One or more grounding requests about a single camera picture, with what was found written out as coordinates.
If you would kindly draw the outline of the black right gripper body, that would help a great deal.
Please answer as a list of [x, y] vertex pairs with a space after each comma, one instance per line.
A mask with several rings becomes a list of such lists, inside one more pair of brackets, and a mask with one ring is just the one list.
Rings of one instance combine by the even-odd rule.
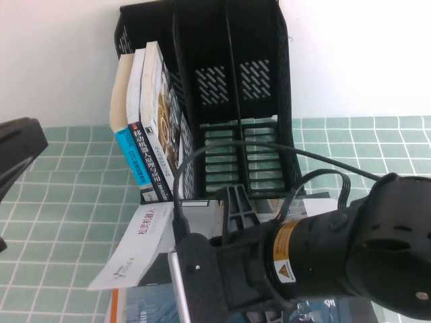
[[272, 225], [259, 221], [243, 185], [227, 186], [217, 196], [224, 204], [217, 259], [228, 309], [269, 311], [273, 295], [265, 268], [265, 245]]

